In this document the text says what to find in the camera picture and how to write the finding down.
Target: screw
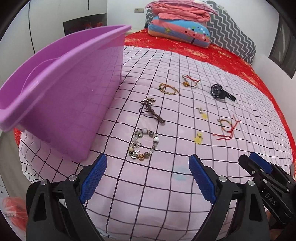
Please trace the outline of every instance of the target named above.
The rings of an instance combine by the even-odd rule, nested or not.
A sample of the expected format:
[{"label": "screw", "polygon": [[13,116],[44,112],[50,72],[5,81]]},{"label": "screw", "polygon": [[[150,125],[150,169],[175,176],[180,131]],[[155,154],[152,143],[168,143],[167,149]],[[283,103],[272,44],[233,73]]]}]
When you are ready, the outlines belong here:
[{"label": "screw", "polygon": [[254,186],[254,185],[255,185],[254,181],[252,181],[252,180],[249,180],[249,181],[248,181],[248,184],[249,184],[250,186]]},{"label": "screw", "polygon": [[69,176],[69,180],[72,182],[72,181],[75,181],[77,179],[77,176],[76,175],[71,175]]},{"label": "screw", "polygon": [[225,176],[220,176],[219,180],[224,183],[227,181],[227,178]]},{"label": "screw", "polygon": [[47,179],[43,179],[42,181],[41,181],[41,185],[46,185],[47,184]]}]

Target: zigzag pattern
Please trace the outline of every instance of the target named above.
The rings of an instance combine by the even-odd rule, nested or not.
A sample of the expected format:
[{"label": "zigzag pattern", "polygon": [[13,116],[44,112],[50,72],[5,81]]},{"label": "zigzag pattern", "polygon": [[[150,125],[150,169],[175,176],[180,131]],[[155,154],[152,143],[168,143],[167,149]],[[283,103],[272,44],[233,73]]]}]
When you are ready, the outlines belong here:
[{"label": "zigzag pattern", "polygon": [[240,30],[222,6],[213,1],[206,2],[218,13],[218,15],[211,14],[211,20],[207,23],[211,33],[211,43],[229,50],[252,64],[256,53],[255,43]]},{"label": "zigzag pattern", "polygon": [[151,23],[151,21],[153,20],[154,17],[155,17],[155,15],[152,13],[152,9],[148,8],[147,13],[146,13],[145,27],[148,27],[148,25],[150,25],[150,23]]}]

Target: watch face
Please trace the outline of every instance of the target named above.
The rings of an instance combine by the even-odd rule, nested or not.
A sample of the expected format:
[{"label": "watch face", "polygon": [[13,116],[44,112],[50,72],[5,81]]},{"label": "watch face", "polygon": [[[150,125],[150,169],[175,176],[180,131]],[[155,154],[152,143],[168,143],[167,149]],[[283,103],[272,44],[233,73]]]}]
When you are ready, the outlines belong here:
[{"label": "watch face", "polygon": [[217,85],[217,84],[213,85],[211,91],[212,91],[213,96],[218,96],[220,94],[220,92],[221,92],[221,86]]}]

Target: window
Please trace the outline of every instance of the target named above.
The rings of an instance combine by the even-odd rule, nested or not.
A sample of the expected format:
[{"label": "window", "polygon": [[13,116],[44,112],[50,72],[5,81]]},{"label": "window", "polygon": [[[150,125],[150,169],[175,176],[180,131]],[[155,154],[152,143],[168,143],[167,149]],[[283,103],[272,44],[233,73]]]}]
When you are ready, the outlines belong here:
[{"label": "window", "polygon": [[293,78],[296,71],[296,40],[281,16],[269,58]]}]

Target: red string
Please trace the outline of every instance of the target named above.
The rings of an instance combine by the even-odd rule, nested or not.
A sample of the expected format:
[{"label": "red string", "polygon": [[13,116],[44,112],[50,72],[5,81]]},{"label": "red string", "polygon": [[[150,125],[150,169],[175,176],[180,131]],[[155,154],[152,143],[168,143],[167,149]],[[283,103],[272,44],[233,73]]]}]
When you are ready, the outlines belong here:
[{"label": "red string", "polygon": [[200,81],[200,80],[195,80],[195,79],[191,78],[189,75],[186,75],[186,78],[191,79],[193,82],[196,82],[196,83]]},{"label": "red string", "polygon": [[236,120],[235,117],[234,117],[234,115],[233,115],[233,118],[235,120],[235,125],[233,126],[232,124],[230,124],[230,126],[231,126],[230,130],[229,131],[226,131],[225,130],[227,133],[230,133],[230,135],[229,136],[226,136],[226,135],[212,134],[213,136],[216,136],[216,137],[223,137],[223,138],[218,138],[217,140],[231,140],[233,138],[233,131],[234,131],[234,129],[236,128],[236,126],[237,126],[237,124],[239,122],[242,122],[241,120]]}]

